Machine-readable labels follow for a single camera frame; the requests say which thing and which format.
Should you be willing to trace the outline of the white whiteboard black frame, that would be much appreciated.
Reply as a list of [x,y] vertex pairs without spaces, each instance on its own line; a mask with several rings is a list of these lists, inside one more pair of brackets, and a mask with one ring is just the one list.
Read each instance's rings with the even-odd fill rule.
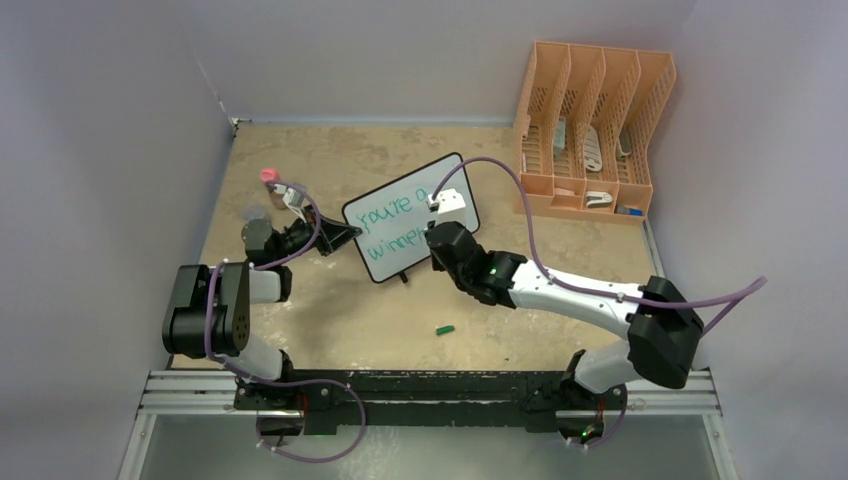
[[345,222],[362,230],[354,242],[373,282],[382,283],[428,259],[424,232],[436,214],[427,197],[462,161],[452,152],[343,204]]

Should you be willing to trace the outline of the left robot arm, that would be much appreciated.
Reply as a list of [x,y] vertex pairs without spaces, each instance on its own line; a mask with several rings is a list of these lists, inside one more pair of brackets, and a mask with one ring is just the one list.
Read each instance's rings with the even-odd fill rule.
[[328,256],[362,233],[312,206],[280,230],[265,218],[248,221],[241,230],[244,261],[178,268],[162,326],[165,351],[232,368],[260,382],[259,395],[272,408],[289,407],[298,395],[291,360],[251,331],[251,306],[289,299],[293,274],[283,259],[311,249]]

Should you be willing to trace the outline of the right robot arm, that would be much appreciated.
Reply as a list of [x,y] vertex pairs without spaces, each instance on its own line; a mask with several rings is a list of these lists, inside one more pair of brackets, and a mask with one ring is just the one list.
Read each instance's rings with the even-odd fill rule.
[[432,225],[425,240],[434,270],[484,305],[555,313],[618,336],[574,355],[561,381],[569,404],[584,407],[637,379],[669,389],[686,385],[704,324],[671,281],[609,283],[544,270],[523,255],[485,250],[458,222]]

